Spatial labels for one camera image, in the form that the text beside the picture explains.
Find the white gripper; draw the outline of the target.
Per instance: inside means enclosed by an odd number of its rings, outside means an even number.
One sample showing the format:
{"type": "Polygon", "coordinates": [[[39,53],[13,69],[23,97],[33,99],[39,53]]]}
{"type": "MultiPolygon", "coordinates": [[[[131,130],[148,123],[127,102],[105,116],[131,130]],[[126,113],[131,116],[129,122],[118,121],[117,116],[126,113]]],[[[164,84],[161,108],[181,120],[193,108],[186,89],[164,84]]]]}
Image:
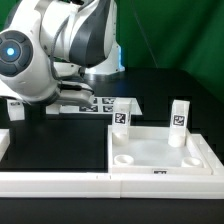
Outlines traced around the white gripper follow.
{"type": "Polygon", "coordinates": [[[56,91],[44,101],[44,104],[91,106],[93,100],[94,91],[89,85],[81,82],[61,81],[56,91]]]}

